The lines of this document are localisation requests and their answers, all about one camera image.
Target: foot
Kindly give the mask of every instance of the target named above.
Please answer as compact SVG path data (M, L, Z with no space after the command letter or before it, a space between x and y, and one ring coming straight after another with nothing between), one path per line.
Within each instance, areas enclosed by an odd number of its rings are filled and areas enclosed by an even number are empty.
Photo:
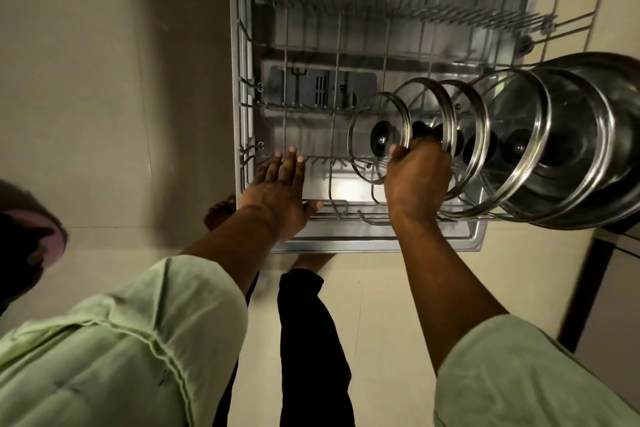
M236 212L236 195L232 194L224 201L214 204L207 215L204 217L204 225L213 231L224 223L228 218Z
M301 253L289 271L293 269L305 269L318 273L334 255L335 253Z

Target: shirt sleeve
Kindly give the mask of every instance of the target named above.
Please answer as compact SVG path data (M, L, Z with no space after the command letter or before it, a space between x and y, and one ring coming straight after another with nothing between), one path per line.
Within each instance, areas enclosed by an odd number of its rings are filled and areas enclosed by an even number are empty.
M244 296L218 264L164 259L0 340L0 424L149 424L155 405L154 425L210 426L246 327Z
M640 415L573 356L515 316L468 332L438 372L437 426L640 425Z

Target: black pants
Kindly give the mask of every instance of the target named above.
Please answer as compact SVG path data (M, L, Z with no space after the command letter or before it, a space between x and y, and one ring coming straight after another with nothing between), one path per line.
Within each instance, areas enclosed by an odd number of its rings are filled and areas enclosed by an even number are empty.
M249 303L257 277L249 289ZM353 426L353 407L347 393L351 370L333 319L318 292L324 280L304 269L280 278L280 358L282 360L281 427ZM227 425L236 368L220 399L213 427Z

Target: hair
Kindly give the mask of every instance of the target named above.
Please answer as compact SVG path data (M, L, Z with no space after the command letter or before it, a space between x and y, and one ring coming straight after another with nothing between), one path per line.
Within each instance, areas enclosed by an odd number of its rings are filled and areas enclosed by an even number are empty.
M29 257L40 246L40 239L53 232L25 228L12 216L0 213L0 314L42 277L42 259L33 263Z

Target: pink object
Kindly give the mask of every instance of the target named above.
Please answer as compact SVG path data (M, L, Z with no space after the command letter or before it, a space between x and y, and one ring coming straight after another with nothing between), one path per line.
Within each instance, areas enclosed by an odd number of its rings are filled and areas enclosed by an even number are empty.
M67 243L65 242L62 230L53 220L44 214L26 209L14 209L3 211L2 213L18 218L19 220L26 221L33 228L50 228L53 230L51 235L40 239L40 244L47 249L42 261L43 269L51 267L54 263L60 260L62 255L64 255Z

